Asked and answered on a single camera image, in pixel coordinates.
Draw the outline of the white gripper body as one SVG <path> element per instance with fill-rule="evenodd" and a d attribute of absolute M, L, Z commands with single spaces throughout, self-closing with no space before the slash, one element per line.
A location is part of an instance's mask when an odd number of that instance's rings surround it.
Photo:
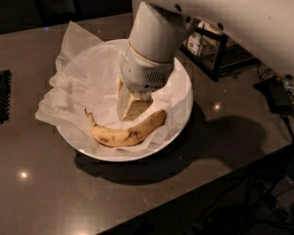
<path fill-rule="evenodd" d="M 137 98 L 147 100 L 163 88 L 172 74 L 173 61 L 157 63 L 139 55 L 130 45 L 124 47 L 120 69 L 125 87 Z"/>

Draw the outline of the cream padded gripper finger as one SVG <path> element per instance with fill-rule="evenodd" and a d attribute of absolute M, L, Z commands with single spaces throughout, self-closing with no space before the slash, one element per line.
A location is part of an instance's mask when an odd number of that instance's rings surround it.
<path fill-rule="evenodd" d="M 117 114 L 120 120 L 131 120 L 130 110 L 130 91 L 125 86 L 123 79 L 118 78 L 117 90 Z"/>
<path fill-rule="evenodd" d="M 129 98 L 124 102 L 122 110 L 122 120 L 135 120 L 143 114 L 153 103 L 151 98 L 141 99 L 130 94 Z"/>

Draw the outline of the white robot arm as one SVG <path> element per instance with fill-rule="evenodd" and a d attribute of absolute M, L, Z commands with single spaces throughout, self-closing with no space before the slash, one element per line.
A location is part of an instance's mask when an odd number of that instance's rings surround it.
<path fill-rule="evenodd" d="M 230 37 L 294 85 L 294 0 L 142 0 L 120 58 L 117 111 L 147 109 L 173 57 L 200 21 Z"/>

